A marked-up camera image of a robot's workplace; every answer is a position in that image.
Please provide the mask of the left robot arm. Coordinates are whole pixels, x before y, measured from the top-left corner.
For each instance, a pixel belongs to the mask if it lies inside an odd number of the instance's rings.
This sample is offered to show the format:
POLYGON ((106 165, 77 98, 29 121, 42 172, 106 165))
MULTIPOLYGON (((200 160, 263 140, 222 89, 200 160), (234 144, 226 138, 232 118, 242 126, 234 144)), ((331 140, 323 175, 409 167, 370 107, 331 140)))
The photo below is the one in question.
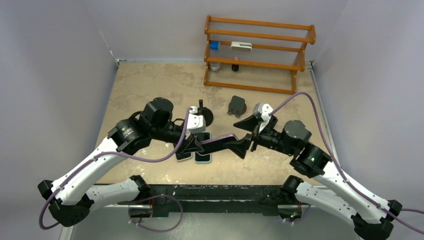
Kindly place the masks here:
POLYGON ((188 107, 183 125, 173 128, 172 102, 157 97, 142 111, 120 120, 96 149, 71 171, 56 180, 43 180, 38 184, 46 200, 40 215, 50 212, 56 225, 71 227, 107 205, 146 203, 151 198, 151 189, 139 175, 103 187, 97 187, 96 183, 121 162, 135 159, 136 152, 148 147, 154 139, 174 144, 174 152, 180 150, 195 133, 205 130, 202 108, 202 104, 188 107))

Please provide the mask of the phone with purple clear case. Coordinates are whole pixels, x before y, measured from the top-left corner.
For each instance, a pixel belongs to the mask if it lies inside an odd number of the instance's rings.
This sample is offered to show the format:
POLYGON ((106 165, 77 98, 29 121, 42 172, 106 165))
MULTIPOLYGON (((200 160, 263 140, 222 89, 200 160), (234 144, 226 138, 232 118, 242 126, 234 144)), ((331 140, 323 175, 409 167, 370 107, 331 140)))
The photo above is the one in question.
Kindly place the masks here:
POLYGON ((231 141, 237 141, 239 138, 234 134, 234 133, 228 133, 225 135, 221 135, 215 138, 210 138, 207 140, 203 140, 200 142, 201 145, 205 145, 205 144, 209 144, 209 143, 214 143, 214 142, 218 142, 221 140, 228 140, 230 139, 231 141))

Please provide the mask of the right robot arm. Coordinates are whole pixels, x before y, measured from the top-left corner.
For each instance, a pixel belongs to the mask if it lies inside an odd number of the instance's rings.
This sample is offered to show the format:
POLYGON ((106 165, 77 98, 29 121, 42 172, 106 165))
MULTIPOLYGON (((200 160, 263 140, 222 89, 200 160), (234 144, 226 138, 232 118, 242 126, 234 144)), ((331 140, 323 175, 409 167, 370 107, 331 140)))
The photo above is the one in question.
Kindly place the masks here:
POLYGON ((288 204, 295 201, 313 205, 353 226, 364 240, 386 240, 391 235, 393 220, 403 206, 396 200, 386 200, 372 193, 345 173, 338 162, 324 150, 310 142, 311 132, 300 120, 288 121, 282 131, 274 129, 276 118, 270 123, 250 116, 234 126, 248 130, 242 139, 224 143, 240 158, 257 146, 291 156, 289 164, 304 177, 326 186, 322 192, 300 177, 291 175, 283 183, 280 196, 288 204))

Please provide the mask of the black round-base phone stand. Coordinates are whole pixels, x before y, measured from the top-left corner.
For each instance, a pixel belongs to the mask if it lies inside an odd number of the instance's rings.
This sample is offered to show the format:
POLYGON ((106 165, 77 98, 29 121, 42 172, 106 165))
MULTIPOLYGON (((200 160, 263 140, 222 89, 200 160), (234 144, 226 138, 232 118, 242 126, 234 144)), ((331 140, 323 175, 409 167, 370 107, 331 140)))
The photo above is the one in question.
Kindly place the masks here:
POLYGON ((197 108, 197 113, 204 117, 205 125, 206 127, 208 127, 213 123, 213 120, 214 120, 213 112, 209 108, 204 106, 204 102, 202 99, 200 99, 198 102, 199 102, 199 107, 197 108))

